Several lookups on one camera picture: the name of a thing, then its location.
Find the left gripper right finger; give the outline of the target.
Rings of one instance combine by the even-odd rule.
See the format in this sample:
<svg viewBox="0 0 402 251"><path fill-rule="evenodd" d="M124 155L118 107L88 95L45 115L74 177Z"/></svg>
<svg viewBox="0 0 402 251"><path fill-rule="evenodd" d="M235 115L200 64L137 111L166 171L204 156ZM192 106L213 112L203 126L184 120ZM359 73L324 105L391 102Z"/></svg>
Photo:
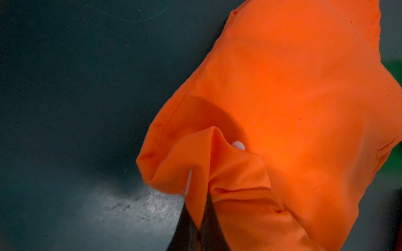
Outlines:
<svg viewBox="0 0 402 251"><path fill-rule="evenodd" d="M201 251L230 251L210 195L207 195L200 228L200 245Z"/></svg>

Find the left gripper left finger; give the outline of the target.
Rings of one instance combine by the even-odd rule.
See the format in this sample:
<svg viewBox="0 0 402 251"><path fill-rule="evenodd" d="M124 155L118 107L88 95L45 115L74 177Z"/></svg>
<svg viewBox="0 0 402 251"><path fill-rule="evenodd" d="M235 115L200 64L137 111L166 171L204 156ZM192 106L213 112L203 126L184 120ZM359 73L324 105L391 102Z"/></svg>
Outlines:
<svg viewBox="0 0 402 251"><path fill-rule="evenodd" d="M166 250L196 251L198 247L197 235L197 227L188 212L186 204L184 204L175 233Z"/></svg>

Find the orange shorts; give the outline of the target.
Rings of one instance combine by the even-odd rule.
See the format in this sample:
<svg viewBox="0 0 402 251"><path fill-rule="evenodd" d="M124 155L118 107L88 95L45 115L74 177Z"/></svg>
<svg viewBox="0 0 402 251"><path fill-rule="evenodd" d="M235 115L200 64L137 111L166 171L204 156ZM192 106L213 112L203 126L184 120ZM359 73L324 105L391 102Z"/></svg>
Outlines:
<svg viewBox="0 0 402 251"><path fill-rule="evenodd" d="M137 158L233 251L338 251L383 166L379 1L246 1L165 103Z"/></svg>

